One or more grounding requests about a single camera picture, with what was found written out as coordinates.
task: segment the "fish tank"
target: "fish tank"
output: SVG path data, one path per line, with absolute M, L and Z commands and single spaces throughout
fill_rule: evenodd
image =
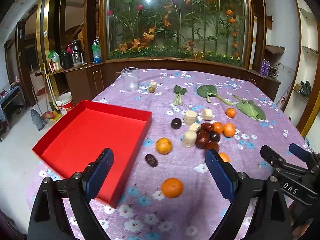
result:
M 243 66 L 246 0 L 107 0 L 108 59 L 177 57 Z

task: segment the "orange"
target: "orange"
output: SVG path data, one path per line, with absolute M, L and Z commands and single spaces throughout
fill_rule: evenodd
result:
M 227 122 L 223 126 L 223 134 L 225 137 L 232 137 L 236 134 L 236 128 L 231 122 Z
M 176 178 L 169 178 L 162 183 L 161 191 L 168 198 L 176 198 L 182 193 L 183 184 Z
M 226 153 L 219 153 L 220 157 L 222 158 L 223 161 L 229 163 L 230 159 L 229 156 Z
M 160 138 L 156 142 L 156 150 L 161 154 L 168 154 L 172 150 L 172 143 L 168 138 Z
M 236 116 L 236 110 L 232 107 L 227 108 L 226 115 L 230 118 L 234 118 Z
M 223 125 L 220 122 L 214 122 L 213 123 L 214 131 L 217 132 L 218 134 L 222 134 L 223 132 Z

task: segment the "red tray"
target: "red tray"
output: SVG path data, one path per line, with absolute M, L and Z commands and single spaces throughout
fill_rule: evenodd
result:
M 83 100 L 33 147 L 56 173 L 69 178 L 95 161 L 104 148 L 114 153 L 113 166 L 98 198 L 116 207 L 143 140 L 151 112 Z

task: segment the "floral tablecloth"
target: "floral tablecloth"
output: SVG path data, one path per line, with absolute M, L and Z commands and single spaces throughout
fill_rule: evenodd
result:
M 151 81 L 157 82 L 155 93 L 148 92 Z M 229 106 L 217 98 L 212 98 L 209 104 L 205 98 L 197 95 L 197 88 L 207 84 L 215 85 L 219 95 L 234 103 L 237 100 L 232 94 L 254 100 L 265 111 L 267 119 L 258 122 L 238 110 L 233 119 L 227 117 L 225 110 Z M 175 85 L 188 90 L 182 97 L 183 106 L 172 104 Z M 112 240 L 206 240 L 220 223 L 229 201 L 221 196 L 204 164 L 204 150 L 182 147 L 182 135 L 188 129 L 187 125 L 182 125 L 179 130 L 170 127 L 171 120 L 176 117 L 183 119 L 188 109 L 199 114 L 198 122 L 202 122 L 201 110 L 210 108 L 214 113 L 211 123 L 232 122 L 236 126 L 236 135 L 232 138 L 221 136 L 220 152 L 228 154 L 236 171 L 244 171 L 251 178 L 266 179 L 271 174 L 271 167 L 260 157 L 260 148 L 265 144 L 287 162 L 296 165 L 303 163 L 288 151 L 290 143 L 309 150 L 297 129 L 274 102 L 252 83 L 243 80 L 193 71 L 141 70 L 137 91 L 125 91 L 123 80 L 119 77 L 94 101 L 152 111 L 151 127 L 117 209 L 97 200 L 90 202 L 92 210 Z M 161 137 L 172 141 L 173 150 L 167 155 L 161 155 L 155 150 L 155 142 Z M 157 158 L 159 164 L 156 168 L 146 163 L 146 154 L 153 154 Z M 40 163 L 27 189 L 30 207 L 41 180 L 46 176 L 60 179 L 50 168 Z M 175 199 L 165 198 L 160 190 L 162 182 L 171 177 L 180 179 L 184 184 L 182 194 Z M 254 201 L 249 206 L 237 239 L 243 238 L 247 231 Z M 67 200 L 65 207 L 75 237 L 83 239 Z

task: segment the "leafy green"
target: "leafy green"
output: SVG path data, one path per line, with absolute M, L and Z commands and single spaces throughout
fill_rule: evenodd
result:
M 221 96 L 219 96 L 217 94 L 217 89 L 213 85 L 204 85 L 204 86 L 199 87 L 197 89 L 197 94 L 203 98 L 206 98 L 208 103 L 211 103 L 210 97 L 216 97 L 216 98 L 219 98 L 221 101 L 223 101 L 228 106 L 233 106 L 232 102 L 226 101 L 224 98 L 222 98 Z
M 237 108 L 244 114 L 246 114 L 249 117 L 253 117 L 255 120 L 261 119 L 265 120 L 266 119 L 266 114 L 263 112 L 263 110 L 259 106 L 254 105 L 253 100 L 243 100 L 241 97 L 238 97 L 236 95 L 233 95 L 235 98 L 241 100 L 237 104 Z
M 182 106 L 182 96 L 187 93 L 187 89 L 186 88 L 181 88 L 180 86 L 174 86 L 174 90 L 173 92 L 176 94 L 176 98 L 174 99 L 173 104 L 176 105 L 180 105 Z

